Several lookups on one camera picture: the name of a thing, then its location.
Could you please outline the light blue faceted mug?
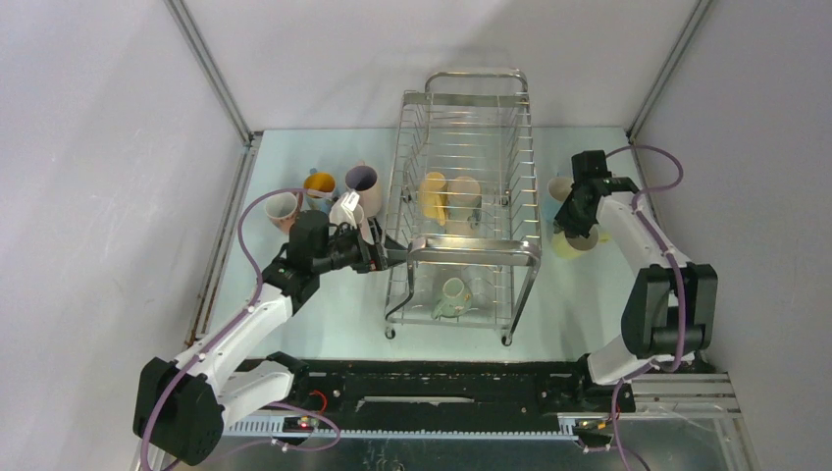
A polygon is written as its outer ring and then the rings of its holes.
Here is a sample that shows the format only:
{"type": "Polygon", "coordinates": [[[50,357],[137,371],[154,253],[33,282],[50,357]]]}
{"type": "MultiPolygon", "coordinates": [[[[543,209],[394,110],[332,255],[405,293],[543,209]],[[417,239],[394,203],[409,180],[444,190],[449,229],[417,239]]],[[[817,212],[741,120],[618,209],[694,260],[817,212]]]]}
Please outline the light blue faceted mug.
{"type": "Polygon", "coordinates": [[[571,192],[573,179],[557,176],[548,181],[543,196],[542,215],[548,224],[554,222],[555,216],[571,192]]]}

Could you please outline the pale yellow faceted mug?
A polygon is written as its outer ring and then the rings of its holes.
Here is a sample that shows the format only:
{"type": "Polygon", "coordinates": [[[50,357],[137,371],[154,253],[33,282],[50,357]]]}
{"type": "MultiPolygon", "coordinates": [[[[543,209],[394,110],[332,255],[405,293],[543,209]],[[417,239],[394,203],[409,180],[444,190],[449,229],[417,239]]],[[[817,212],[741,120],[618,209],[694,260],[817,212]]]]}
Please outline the pale yellow faceted mug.
{"type": "Polygon", "coordinates": [[[602,231],[599,226],[593,226],[590,230],[589,236],[574,236],[566,235],[566,232],[560,232],[552,237],[551,248],[554,254],[564,260],[573,260],[588,254],[601,244],[610,241],[610,235],[602,231]]]}

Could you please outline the iridescent pale pink mug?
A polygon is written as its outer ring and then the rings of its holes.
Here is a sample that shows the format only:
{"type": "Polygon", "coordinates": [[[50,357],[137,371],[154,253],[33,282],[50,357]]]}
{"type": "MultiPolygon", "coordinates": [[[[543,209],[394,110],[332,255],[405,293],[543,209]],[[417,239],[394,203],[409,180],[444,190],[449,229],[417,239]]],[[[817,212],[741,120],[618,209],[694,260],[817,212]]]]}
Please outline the iridescent pale pink mug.
{"type": "Polygon", "coordinates": [[[349,190],[358,193],[359,204],[367,218],[374,218],[380,213],[383,203],[382,186],[375,168],[359,161],[346,172],[344,183],[349,190]]]}

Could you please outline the green mug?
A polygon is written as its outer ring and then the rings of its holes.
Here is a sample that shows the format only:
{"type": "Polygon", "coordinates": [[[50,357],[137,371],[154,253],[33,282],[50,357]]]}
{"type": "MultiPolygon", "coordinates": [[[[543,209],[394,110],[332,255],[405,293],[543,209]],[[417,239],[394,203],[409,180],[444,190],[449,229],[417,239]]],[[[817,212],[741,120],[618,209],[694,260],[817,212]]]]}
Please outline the green mug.
{"type": "Polygon", "coordinates": [[[433,320],[458,318],[472,307],[473,292],[460,278],[450,278],[444,282],[438,295],[431,317],[433,320]]]}

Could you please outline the blue butterfly mug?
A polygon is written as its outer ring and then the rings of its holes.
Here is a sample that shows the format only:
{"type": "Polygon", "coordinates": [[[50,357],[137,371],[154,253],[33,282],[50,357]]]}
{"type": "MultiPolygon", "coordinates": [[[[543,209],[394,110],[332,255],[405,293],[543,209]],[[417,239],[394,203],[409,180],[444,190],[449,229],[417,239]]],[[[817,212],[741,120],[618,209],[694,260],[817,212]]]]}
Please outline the blue butterfly mug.
{"type": "Polygon", "coordinates": [[[305,198],[310,210],[329,213],[339,198],[336,179],[315,168],[309,170],[303,188],[306,190],[305,198]]]}

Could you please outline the cream seahorse pattern mug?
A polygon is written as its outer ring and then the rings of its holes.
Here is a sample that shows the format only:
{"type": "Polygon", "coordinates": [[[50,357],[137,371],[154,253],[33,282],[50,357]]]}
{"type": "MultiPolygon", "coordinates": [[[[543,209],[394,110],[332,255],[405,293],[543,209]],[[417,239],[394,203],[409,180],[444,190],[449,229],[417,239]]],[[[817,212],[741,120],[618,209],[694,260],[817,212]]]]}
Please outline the cream seahorse pattern mug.
{"type": "Polygon", "coordinates": [[[479,230],[482,188],[469,176],[460,176],[447,187],[446,230],[457,236],[475,236],[479,230]]]}

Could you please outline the salmon dotted mug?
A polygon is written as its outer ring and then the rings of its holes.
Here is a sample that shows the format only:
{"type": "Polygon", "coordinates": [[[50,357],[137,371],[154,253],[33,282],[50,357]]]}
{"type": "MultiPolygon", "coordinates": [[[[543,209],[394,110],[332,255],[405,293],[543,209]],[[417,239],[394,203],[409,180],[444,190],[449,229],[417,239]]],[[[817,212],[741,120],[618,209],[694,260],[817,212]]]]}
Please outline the salmon dotted mug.
{"type": "Polygon", "coordinates": [[[302,209],[303,194],[284,192],[270,196],[264,203],[266,216],[282,233],[288,235],[302,209]]]}

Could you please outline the pink faceted mug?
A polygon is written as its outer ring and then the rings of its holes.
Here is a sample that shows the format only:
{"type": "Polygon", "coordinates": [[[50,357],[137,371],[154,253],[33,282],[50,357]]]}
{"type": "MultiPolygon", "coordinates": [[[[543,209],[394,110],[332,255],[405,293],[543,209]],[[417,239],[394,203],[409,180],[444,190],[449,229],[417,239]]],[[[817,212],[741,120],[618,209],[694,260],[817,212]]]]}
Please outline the pink faceted mug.
{"type": "Polygon", "coordinates": [[[339,200],[330,211],[329,222],[336,226],[349,224],[352,228],[360,229],[365,224],[363,208],[358,203],[350,206],[339,200]]]}

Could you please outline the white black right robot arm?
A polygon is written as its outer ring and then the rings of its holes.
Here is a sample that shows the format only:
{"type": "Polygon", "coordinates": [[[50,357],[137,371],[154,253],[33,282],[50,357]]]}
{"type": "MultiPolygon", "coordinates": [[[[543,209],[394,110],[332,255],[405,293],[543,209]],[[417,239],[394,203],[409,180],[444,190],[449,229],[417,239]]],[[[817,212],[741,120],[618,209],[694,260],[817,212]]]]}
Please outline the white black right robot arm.
{"type": "Polygon", "coordinates": [[[620,334],[586,357],[588,373],[570,385],[574,403],[595,410],[609,385],[649,368],[674,371],[711,345],[718,276],[709,264],[685,255],[661,230],[647,204],[650,188],[616,177],[608,153],[586,150],[571,158],[572,184],[552,219],[559,236],[606,231],[635,275],[620,319],[620,334]]]}

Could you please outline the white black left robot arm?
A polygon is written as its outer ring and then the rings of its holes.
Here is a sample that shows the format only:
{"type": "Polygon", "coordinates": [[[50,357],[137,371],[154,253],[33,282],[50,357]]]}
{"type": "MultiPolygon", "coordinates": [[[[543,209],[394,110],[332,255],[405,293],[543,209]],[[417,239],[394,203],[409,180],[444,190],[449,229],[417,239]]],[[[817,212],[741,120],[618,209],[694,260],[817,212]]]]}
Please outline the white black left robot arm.
{"type": "Polygon", "coordinates": [[[151,467],[151,447],[177,463],[197,465],[226,427],[253,411],[277,401],[291,409],[305,404],[310,383],[287,356],[240,376],[234,371],[315,294],[323,275],[343,268],[384,271],[403,263],[406,254],[375,221],[352,226],[333,223],[321,211],[301,212],[279,254],[256,273],[252,298],[220,331],[173,360],[155,357],[143,367],[132,425],[141,439],[141,468],[151,467]]]}

